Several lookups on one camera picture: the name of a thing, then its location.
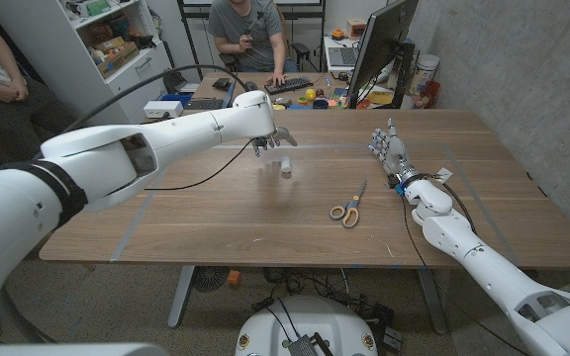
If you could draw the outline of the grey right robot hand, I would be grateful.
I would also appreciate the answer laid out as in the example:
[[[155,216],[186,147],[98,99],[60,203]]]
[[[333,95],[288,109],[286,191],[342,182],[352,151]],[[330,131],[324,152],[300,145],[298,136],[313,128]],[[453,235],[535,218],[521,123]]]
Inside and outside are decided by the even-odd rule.
[[[420,172],[412,164],[392,119],[388,120],[388,131],[376,129],[372,139],[368,148],[382,162],[393,188],[405,190],[413,181],[420,179]]]

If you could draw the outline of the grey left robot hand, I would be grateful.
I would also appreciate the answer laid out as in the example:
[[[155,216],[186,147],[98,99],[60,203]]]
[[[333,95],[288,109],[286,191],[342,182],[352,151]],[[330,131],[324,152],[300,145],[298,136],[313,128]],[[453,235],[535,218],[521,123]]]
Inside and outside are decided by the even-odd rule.
[[[290,134],[290,132],[284,127],[278,127],[273,133],[268,135],[259,136],[251,141],[254,153],[257,157],[260,156],[260,148],[263,147],[267,149],[268,147],[273,148],[274,146],[279,146],[281,140],[286,140],[292,146],[297,146],[298,142]]]

